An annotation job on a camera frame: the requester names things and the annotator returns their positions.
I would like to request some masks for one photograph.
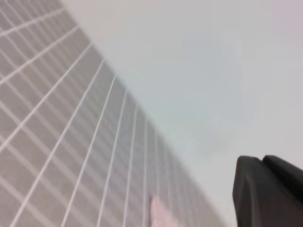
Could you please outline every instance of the grout line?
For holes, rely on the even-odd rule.
[[[42,16],[42,17],[39,17],[39,18],[33,19],[33,20],[31,20],[31,21],[25,22],[24,24],[21,24],[21,25],[19,25],[19,26],[14,26],[13,28],[11,28],[11,29],[9,29],[9,30],[2,31],[2,32],[0,33],[0,37],[1,37],[1,36],[4,36],[4,35],[8,35],[8,34],[10,34],[11,32],[14,32],[14,31],[18,31],[20,28],[26,27],[26,26],[31,25],[31,24],[33,24],[33,23],[35,23],[35,22],[40,21],[40,20],[43,20],[43,19],[46,19],[46,18],[55,16],[56,14],[59,14],[59,13],[61,13],[62,11],[64,11],[64,8],[57,9],[56,11],[53,11],[53,12],[51,12],[51,13],[49,13],[49,14],[46,14],[46,15],[44,15],[44,16]]]
[[[15,11],[15,9],[11,6],[11,5],[9,5],[10,7],[11,7],[11,9],[16,13],[16,15],[19,17],[19,19],[21,20],[21,21],[23,21],[23,23],[25,23],[25,21],[23,20],[23,18]],[[32,19],[32,20],[34,20],[32,17],[31,17],[31,15],[29,14],[29,12],[26,10],[26,9],[24,9],[24,11],[27,13],[27,15]],[[43,34],[43,36],[44,37],[46,37],[46,39],[48,39],[48,37],[47,36],[45,36],[45,33],[42,31],[42,28],[41,27],[37,27],[38,29],[39,29],[39,31]],[[44,44],[42,43],[42,41],[34,34],[34,32],[32,31],[32,29],[31,28],[28,28],[28,31],[32,34],[32,36],[36,39],[36,41],[38,41],[39,43],[40,43],[40,45],[42,45],[42,46],[44,46]],[[35,54],[38,54],[38,51],[32,46],[32,44],[23,36],[23,34],[22,33],[20,33],[19,31],[17,31],[18,32],[18,34],[22,37],[22,39],[24,40],[24,42],[26,42],[27,43],[27,45],[30,47],[30,49],[35,53]],[[51,58],[53,59],[53,60],[55,60],[57,63],[58,63],[58,60],[54,57],[54,55],[53,55],[53,53],[50,53],[50,56],[51,56]],[[52,71],[52,72],[54,72],[53,71],[53,69],[44,61],[44,59],[41,59],[41,61],[42,61],[42,63],[43,63],[43,65],[45,66],[45,67],[47,67],[50,71]],[[33,69],[36,71],[36,72],[38,72],[38,74],[40,75],[41,73],[40,73],[40,70],[39,69],[37,69],[34,65],[32,65],[32,67],[33,67]]]
[[[97,72],[96,72],[96,75],[98,75],[98,73],[99,73],[99,71],[100,71],[100,68],[101,68],[103,62],[104,62],[104,61],[102,61],[102,63],[100,64],[100,66],[99,66],[99,68],[98,68],[98,70],[97,70]],[[67,220],[69,211],[70,211],[70,209],[71,209],[72,202],[73,202],[74,197],[75,197],[75,195],[76,195],[78,186],[79,186],[79,184],[80,184],[80,180],[81,180],[82,175],[83,175],[83,173],[84,173],[84,169],[85,169],[85,167],[86,167],[86,164],[87,164],[87,161],[88,161],[88,159],[89,159],[89,155],[90,155],[90,153],[91,153],[91,150],[92,150],[92,147],[93,147],[93,144],[94,144],[96,135],[97,135],[97,133],[98,133],[98,130],[99,130],[99,127],[100,127],[100,123],[101,123],[101,120],[103,119],[103,115],[104,115],[104,112],[105,112],[105,108],[106,108],[106,106],[107,106],[107,102],[108,102],[109,95],[110,95],[110,93],[111,93],[111,90],[112,90],[114,81],[115,81],[115,78],[113,78],[112,83],[111,83],[111,86],[110,86],[109,91],[108,91],[108,93],[107,93],[107,97],[106,97],[105,103],[104,103],[104,105],[103,105],[103,109],[102,109],[100,118],[99,118],[98,123],[97,123],[97,125],[96,125],[95,131],[94,131],[94,134],[93,134],[93,137],[92,137],[92,139],[91,139],[91,142],[90,142],[90,145],[89,145],[89,148],[88,148],[88,152],[87,152],[86,157],[85,157],[85,159],[84,159],[84,162],[83,162],[83,165],[82,165],[82,167],[81,167],[81,170],[80,170],[80,173],[79,173],[77,182],[76,182],[76,184],[75,184],[75,187],[74,187],[74,189],[73,189],[73,192],[72,192],[72,195],[71,195],[69,204],[68,204],[67,209],[66,209],[66,212],[65,212],[65,214],[64,214],[64,218],[63,218],[63,221],[62,221],[62,223],[61,223],[61,227],[63,227],[63,226],[65,225],[65,223],[66,223],[66,220]]]
[[[67,32],[64,36],[62,36],[60,39],[56,40],[54,43],[52,43],[51,45],[49,45],[47,48],[45,48],[43,51],[41,51],[38,55],[36,55],[35,57],[33,57],[32,59],[26,61],[23,65],[21,65],[19,68],[15,69],[13,72],[11,72],[9,75],[7,75],[4,79],[0,80],[0,85],[5,83],[7,80],[9,80],[11,77],[13,77],[17,72],[21,71],[24,67],[26,67],[28,64],[30,64],[32,61],[34,61],[35,59],[37,59],[38,57],[40,57],[42,54],[44,54],[46,51],[48,51],[49,49],[51,49],[54,45],[56,45],[58,42],[60,42],[61,40],[63,40],[64,38],[66,38],[67,36],[70,35],[70,33],[74,32],[76,29],[78,29],[78,26],[74,27],[73,29],[71,29],[69,32]]]
[[[134,122],[133,122],[133,132],[132,132],[132,142],[131,142],[131,154],[129,156],[129,168],[128,168],[128,176],[127,176],[127,185],[126,185],[126,198],[124,202],[124,215],[123,215],[123,223],[122,227],[125,227],[126,223],[126,215],[127,215],[127,208],[128,208],[128,197],[129,197],[129,188],[130,182],[132,177],[132,165],[133,165],[133,154],[134,154],[134,138],[136,134],[136,118],[137,118],[137,105],[135,106],[134,110]]]
[[[101,204],[100,204],[98,221],[97,221],[96,227],[99,227],[99,225],[100,225],[101,215],[102,215],[104,204],[105,204],[108,182],[109,182],[109,178],[110,178],[110,175],[111,175],[111,170],[112,170],[112,166],[113,166],[113,162],[114,162],[114,157],[115,157],[115,152],[116,152],[116,147],[117,147],[117,141],[118,141],[118,135],[119,135],[120,125],[121,125],[121,120],[122,120],[122,114],[123,114],[123,111],[124,111],[126,94],[127,94],[127,90],[125,91],[124,97],[123,97],[122,108],[121,108],[121,112],[120,112],[120,116],[119,116],[117,132],[116,132],[116,135],[115,135],[115,141],[114,141],[114,146],[113,146],[113,150],[112,150],[112,156],[111,156],[111,159],[110,159],[110,164],[109,164],[109,168],[108,168],[107,178],[106,178],[106,182],[105,182],[105,186],[104,186],[104,192],[103,192],[102,201],[101,201]]]
[[[159,174],[159,163],[158,163],[158,134],[154,129],[154,158],[155,158],[155,168],[156,168],[156,181],[157,181],[157,195],[160,198],[160,174]]]
[[[15,136],[15,134],[23,127],[23,125],[25,124],[25,122],[35,113],[35,111],[39,108],[39,106],[48,98],[48,96],[54,91],[54,89],[57,87],[57,85],[61,82],[61,80],[63,80],[63,78],[68,74],[68,72],[73,68],[74,65],[76,65],[76,63],[79,61],[79,59],[81,59],[81,57],[85,54],[85,52],[90,48],[91,44],[88,45],[88,47],[84,50],[84,52],[79,56],[79,58],[72,64],[72,66],[66,71],[66,73],[56,82],[56,84],[51,88],[50,91],[48,91],[48,93],[40,100],[40,102],[34,107],[34,109],[30,112],[30,114],[21,122],[21,124],[18,125],[18,127],[13,131],[13,133],[8,137],[8,139],[0,146],[0,152],[3,150],[3,148],[10,142],[10,140]],[[62,140],[64,134],[66,133],[69,125],[71,124],[74,116],[76,115],[77,110],[79,109],[80,105],[82,104],[87,92],[89,91],[92,82],[94,81],[95,77],[91,80],[89,87],[87,88],[87,90],[85,91],[85,93],[83,94],[80,102],[78,103],[78,106],[76,107],[76,110],[74,111],[73,115],[71,116],[66,128],[64,129],[62,135],[60,136],[60,138],[57,140],[57,143],[55,145],[55,147],[53,148],[51,154],[49,155],[45,165],[42,167],[38,177],[35,179],[35,182],[33,183],[30,191],[28,192],[26,198],[24,199],[23,203],[21,204],[21,207],[19,208],[16,216],[14,217],[13,222],[11,223],[11,227],[15,226],[18,218],[20,217],[23,209],[26,206],[27,201],[29,200],[29,197],[31,196],[31,194],[33,193],[36,185],[39,182],[39,179],[41,177],[41,175],[43,174],[44,170],[46,169],[47,164],[50,162],[56,148],[59,146],[60,141]]]
[[[147,175],[147,118],[144,122],[144,173],[143,173],[143,217],[142,227],[146,226],[146,175]]]

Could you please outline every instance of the white wall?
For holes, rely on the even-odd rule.
[[[300,0],[64,0],[226,223],[239,155],[303,167]]]

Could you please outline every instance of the black plastic part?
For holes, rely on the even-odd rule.
[[[232,195],[238,227],[303,227],[303,204],[255,157],[238,158]]]

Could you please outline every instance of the tiled wall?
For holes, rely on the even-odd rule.
[[[0,77],[0,227],[220,225],[60,2],[0,0]]]

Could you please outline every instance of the black object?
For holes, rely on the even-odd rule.
[[[239,157],[232,196],[238,227],[303,227],[303,171],[278,157]]]

